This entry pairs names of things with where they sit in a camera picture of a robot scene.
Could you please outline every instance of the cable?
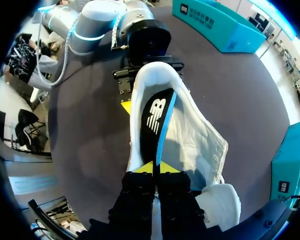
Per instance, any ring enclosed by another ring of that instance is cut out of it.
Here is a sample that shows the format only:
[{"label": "cable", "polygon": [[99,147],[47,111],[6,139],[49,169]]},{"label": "cable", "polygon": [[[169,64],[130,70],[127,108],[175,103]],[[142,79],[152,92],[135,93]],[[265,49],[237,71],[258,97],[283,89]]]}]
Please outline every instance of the cable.
[{"label": "cable", "polygon": [[[74,21],[74,23],[72,24],[67,36],[66,36],[66,39],[65,39],[65,46],[64,46],[64,59],[63,59],[63,66],[62,66],[62,70],[61,70],[61,73],[60,73],[60,76],[58,77],[58,79],[55,81],[55,82],[50,82],[49,80],[47,80],[41,73],[40,71],[40,65],[39,65],[39,55],[40,55],[40,48],[37,46],[37,48],[35,49],[35,54],[36,54],[36,67],[37,67],[37,71],[38,71],[38,75],[41,79],[41,81],[48,85],[48,86],[55,86],[55,85],[58,85],[61,83],[61,80],[66,72],[66,67],[67,67],[67,62],[68,62],[68,48],[69,48],[69,40],[70,40],[70,37],[71,37],[71,34],[75,28],[75,26],[77,25],[77,22],[78,22],[78,19],[79,19],[79,16],[81,14],[78,15],[77,19]],[[43,13],[41,15],[41,19],[40,19],[40,23],[39,23],[39,33],[38,33],[38,40],[37,42],[39,43],[40,42],[40,32],[41,32],[41,26],[42,26],[42,22],[43,22],[43,18],[44,18],[45,14]]]},{"label": "cable", "polygon": [[119,26],[119,23],[122,19],[122,17],[126,14],[127,12],[127,9],[125,9],[125,11],[121,12],[118,17],[116,18],[115,20],[115,23],[113,25],[113,28],[112,28],[112,35],[111,35],[111,50],[114,48],[114,47],[117,47],[117,31],[118,31],[118,26]]},{"label": "cable", "polygon": [[32,229],[31,229],[31,233],[34,234],[34,233],[35,233],[36,231],[38,231],[38,230],[42,230],[42,231],[47,231],[47,232],[49,232],[49,230],[46,229],[46,228],[43,228],[43,227],[35,227],[35,228],[32,228]]},{"label": "cable", "polygon": [[300,199],[300,195],[292,195],[292,196],[289,196],[287,197],[286,199],[284,199],[281,203],[284,203],[290,199]]},{"label": "cable", "polygon": [[152,3],[150,3],[150,2],[148,2],[148,0],[143,0],[143,2],[145,3],[145,4],[148,4],[150,7],[155,7]]}]

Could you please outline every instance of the chair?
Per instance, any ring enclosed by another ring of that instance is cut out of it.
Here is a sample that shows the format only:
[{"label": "chair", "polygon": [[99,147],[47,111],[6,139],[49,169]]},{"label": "chair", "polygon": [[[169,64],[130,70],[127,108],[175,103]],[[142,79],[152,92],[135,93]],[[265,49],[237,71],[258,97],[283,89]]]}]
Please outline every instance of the chair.
[{"label": "chair", "polygon": [[46,126],[44,122],[40,122],[39,118],[32,112],[21,109],[18,114],[18,122],[24,126],[29,126],[30,133],[29,134],[35,134],[37,136],[40,135],[40,128]]}]

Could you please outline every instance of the white shoe upper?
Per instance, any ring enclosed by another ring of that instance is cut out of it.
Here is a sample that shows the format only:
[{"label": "white shoe upper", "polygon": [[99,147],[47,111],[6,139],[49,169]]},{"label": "white shoe upper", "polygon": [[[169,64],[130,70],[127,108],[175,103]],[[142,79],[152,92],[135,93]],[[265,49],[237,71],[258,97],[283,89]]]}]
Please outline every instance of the white shoe upper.
[{"label": "white shoe upper", "polygon": [[141,116],[153,94],[172,88],[176,94],[167,129],[162,161],[190,176],[194,190],[220,183],[228,143],[199,111],[179,74],[167,63],[152,62],[143,66],[134,82],[131,97],[131,154],[127,171],[144,165],[140,156]]}]

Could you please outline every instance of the gray carpet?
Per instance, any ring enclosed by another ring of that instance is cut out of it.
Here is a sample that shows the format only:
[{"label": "gray carpet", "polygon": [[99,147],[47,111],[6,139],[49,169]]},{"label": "gray carpet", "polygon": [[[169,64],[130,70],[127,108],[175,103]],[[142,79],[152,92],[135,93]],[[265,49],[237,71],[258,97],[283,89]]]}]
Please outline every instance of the gray carpet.
[{"label": "gray carpet", "polygon": [[[223,176],[240,197],[244,220],[269,200],[270,163],[289,126],[279,90],[255,54],[222,54],[170,7],[153,13],[172,35],[168,53],[184,62],[182,77],[198,108],[228,141]],[[110,39],[102,40],[95,63],[70,54],[66,81],[51,92],[53,162],[86,227],[90,218],[107,221],[129,159],[129,116],[112,77],[122,54],[110,52]]]}]

